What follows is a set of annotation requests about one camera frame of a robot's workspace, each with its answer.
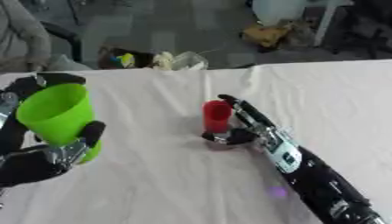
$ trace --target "person's arm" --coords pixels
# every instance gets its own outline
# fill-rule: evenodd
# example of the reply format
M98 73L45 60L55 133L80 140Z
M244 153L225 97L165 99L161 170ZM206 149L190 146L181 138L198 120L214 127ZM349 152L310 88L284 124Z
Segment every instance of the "person's arm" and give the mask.
M0 0L7 13L11 29L28 45L25 55L31 70L45 67L51 56L51 40L42 24L18 0Z

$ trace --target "green plastic cup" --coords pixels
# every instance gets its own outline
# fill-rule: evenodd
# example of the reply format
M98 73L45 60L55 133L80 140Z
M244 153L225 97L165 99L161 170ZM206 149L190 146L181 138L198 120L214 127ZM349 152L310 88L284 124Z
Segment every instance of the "green plastic cup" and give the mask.
M76 140L86 124L94 120L88 91L80 84L62 84L33 94L17 109L17 120L55 146ZM91 149L82 163L98 156L101 142Z

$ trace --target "white sheet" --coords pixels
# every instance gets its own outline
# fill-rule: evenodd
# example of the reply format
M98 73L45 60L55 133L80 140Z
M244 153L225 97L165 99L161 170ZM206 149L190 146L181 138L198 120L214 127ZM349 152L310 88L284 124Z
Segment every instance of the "white sheet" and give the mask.
M102 154L62 177L9 190L1 223L319 223L295 193L271 196L272 186L285 185L263 156L208 150L200 111L217 94L256 105L390 220L391 60L78 74L108 125Z

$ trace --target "small red cup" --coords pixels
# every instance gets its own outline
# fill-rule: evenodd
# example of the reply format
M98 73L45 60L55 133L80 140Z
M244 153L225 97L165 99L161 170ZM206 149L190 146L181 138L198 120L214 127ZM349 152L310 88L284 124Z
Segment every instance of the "small red cup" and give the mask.
M203 105L204 128L211 133L228 131L231 107L225 101L208 101Z

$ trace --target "gray floor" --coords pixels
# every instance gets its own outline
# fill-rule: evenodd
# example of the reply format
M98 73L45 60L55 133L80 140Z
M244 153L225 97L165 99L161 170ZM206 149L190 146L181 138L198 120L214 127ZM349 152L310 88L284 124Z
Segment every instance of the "gray floor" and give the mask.
M256 21L244 0L131 0L132 7L114 6L112 1L93 0L79 7L80 26L74 24L66 0L47 0L49 10L29 9L43 20L78 32L84 61L91 67L96 65L102 45L153 53L202 53L210 68L359 59L351 53L332 55L323 49L258 53L254 45L238 39L238 32ZM58 39L53 41L53 49L69 53Z

